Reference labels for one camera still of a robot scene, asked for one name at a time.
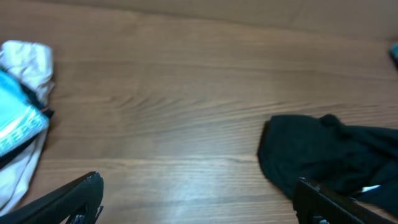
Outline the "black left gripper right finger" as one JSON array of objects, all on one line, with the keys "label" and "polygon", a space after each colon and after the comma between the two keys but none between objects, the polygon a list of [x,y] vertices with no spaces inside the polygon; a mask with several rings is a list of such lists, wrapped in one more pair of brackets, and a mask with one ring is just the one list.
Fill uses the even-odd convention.
[{"label": "black left gripper right finger", "polygon": [[393,224],[391,220],[304,177],[299,178],[295,186],[293,209],[300,224]]}]

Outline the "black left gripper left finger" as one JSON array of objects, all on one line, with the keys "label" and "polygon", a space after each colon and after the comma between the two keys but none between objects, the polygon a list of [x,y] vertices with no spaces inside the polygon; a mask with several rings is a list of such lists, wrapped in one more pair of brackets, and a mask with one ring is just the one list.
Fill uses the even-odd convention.
[{"label": "black left gripper left finger", "polygon": [[1,224],[94,224],[103,210],[104,180],[89,172],[1,217]]}]

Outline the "black t-shirt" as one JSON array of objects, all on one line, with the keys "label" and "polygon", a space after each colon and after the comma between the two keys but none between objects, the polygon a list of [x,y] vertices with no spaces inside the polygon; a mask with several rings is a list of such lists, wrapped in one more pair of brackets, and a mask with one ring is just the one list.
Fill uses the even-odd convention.
[{"label": "black t-shirt", "polygon": [[343,124],[336,116],[277,115],[257,151],[265,177],[292,198],[301,177],[397,216],[397,130]]}]

